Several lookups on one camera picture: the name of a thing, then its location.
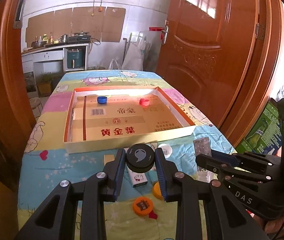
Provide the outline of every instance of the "tiled wall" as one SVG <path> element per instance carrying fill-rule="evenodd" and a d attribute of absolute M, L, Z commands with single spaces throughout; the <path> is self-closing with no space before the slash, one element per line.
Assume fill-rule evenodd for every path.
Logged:
<path fill-rule="evenodd" d="M 100 6 L 101 0 L 95 0 L 94 6 Z M 130 33 L 137 35 L 142 31 L 151 43 L 150 57 L 145 62 L 145 70 L 154 71 L 159 55 L 160 33 L 149 32 L 150 26 L 164 27 L 170 0 L 103 0 L 102 6 L 113 6 L 126 9 L 120 43 L 103 42 L 94 46 L 89 56 L 89 66 L 108 67 L 112 58 L 123 59 L 124 41 Z M 93 6 L 93 0 L 26 0 L 21 32 L 21 49 L 26 47 L 25 29 L 30 17 L 64 8 Z"/>

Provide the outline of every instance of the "door handle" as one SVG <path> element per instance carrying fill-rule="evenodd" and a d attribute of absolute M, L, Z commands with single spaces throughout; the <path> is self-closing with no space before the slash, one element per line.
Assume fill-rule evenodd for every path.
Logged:
<path fill-rule="evenodd" d="M 162 44 L 165 44 L 166 38 L 167 38 L 168 33 L 169 33 L 169 27 L 167 25 L 165 25 L 164 30 L 161 30 L 161 32 L 164 34 L 163 39 L 162 39 Z"/>

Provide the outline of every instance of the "barcode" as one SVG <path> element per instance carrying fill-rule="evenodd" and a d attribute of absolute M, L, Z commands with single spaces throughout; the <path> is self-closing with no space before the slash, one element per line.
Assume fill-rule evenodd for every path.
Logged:
<path fill-rule="evenodd" d="M 105 109 L 104 108 L 91 109 L 91 115 L 105 115 Z"/>

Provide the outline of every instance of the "bottle cap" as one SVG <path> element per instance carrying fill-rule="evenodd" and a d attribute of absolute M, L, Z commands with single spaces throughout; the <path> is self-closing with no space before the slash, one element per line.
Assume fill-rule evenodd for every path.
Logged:
<path fill-rule="evenodd" d="M 107 97 L 104 97 L 104 96 L 97 97 L 97 102 L 99 104 L 105 104 L 107 102 Z"/>
<path fill-rule="evenodd" d="M 153 167 L 154 160 L 155 153 L 153 149 L 144 143 L 135 144 L 126 152 L 126 165 L 136 173 L 149 171 Z"/>
<path fill-rule="evenodd" d="M 152 193 L 156 198 L 158 198 L 160 200 L 164 200 L 164 198 L 161 194 L 160 184 L 158 182 L 154 184 L 154 186 L 152 188 Z"/>
<path fill-rule="evenodd" d="M 158 148 L 162 148 L 162 151 L 164 153 L 164 157 L 167 159 L 168 157 L 171 156 L 173 149 L 170 145 L 166 144 L 166 143 L 162 143 L 158 146 Z"/>
<path fill-rule="evenodd" d="M 138 216 L 146 216 L 153 210 L 153 202 L 147 197 L 138 197 L 134 200 L 132 208 Z"/>
<path fill-rule="evenodd" d="M 148 106 L 150 104 L 150 100 L 146 98 L 141 98 L 140 99 L 140 105 L 142 106 Z"/>

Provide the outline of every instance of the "blue bottle cap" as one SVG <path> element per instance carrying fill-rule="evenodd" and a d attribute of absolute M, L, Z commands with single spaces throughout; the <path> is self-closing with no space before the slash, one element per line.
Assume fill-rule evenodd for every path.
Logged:
<path fill-rule="evenodd" d="M 107 102 L 107 97 L 97 97 L 97 102 L 99 104 L 105 104 Z"/>

